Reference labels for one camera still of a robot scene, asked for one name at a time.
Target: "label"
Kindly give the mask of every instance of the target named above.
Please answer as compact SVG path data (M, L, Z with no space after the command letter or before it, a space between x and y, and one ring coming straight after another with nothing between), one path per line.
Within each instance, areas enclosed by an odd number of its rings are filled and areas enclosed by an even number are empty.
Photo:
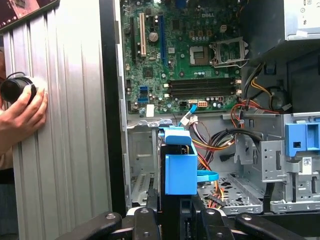
M186 118L185 116L183 118L181 118L180 122L182 123L182 125L187 126L189 123L189 119Z
M298 28L319 28L320 0L299 0Z
M153 104L146 105L145 116L147 118L153 118L155 116L155 105L153 105Z
M312 158L311 157L302 158L302 174L303 175L312 174Z

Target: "blue sata port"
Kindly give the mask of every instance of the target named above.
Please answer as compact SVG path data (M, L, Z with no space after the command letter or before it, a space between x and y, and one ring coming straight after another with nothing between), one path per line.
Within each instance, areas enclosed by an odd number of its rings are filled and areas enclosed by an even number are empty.
M140 92L147 92L148 91L148 87L147 86L141 86L140 87Z
M139 97L138 98L138 103L139 104L144 104L148 102L148 98L147 97Z

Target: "screw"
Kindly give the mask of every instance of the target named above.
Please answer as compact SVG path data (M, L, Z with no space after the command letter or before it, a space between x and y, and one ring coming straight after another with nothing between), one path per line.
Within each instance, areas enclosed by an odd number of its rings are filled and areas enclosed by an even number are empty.
M148 211L148 209L142 209L141 211L140 211L140 213L142 213L142 214L147 214L149 211Z
M241 217L242 217L244 220L247 220L247 221L252 220L252 217L249 216L249 215L247 215L247 214L244 214L244 215L242 215Z
M215 214L215 211L212 209L207 209L206 212L210 215Z
M116 218L116 216L113 215L112 213L110 213L110 214L108 214L108 215L106 216L106 219L115 219L115 218Z

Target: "dell logo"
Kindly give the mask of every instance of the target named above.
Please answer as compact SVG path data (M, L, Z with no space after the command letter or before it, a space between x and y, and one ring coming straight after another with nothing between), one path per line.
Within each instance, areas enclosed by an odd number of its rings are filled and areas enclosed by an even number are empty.
M202 13L203 18L214 18L215 15L213 13Z

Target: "blue pcie slot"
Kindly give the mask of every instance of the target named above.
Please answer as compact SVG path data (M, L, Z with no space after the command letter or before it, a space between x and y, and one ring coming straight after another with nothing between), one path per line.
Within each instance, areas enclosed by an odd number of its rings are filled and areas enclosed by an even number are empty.
M148 102L148 98L147 97L139 97L138 98L138 103L139 104L144 104Z
M164 16L159 16L159 30L160 30L160 54L162 62L165 66L168 65L166 61L166 35L165 35L165 20Z
M141 86L140 87L140 92L147 92L148 91L148 87L147 86Z

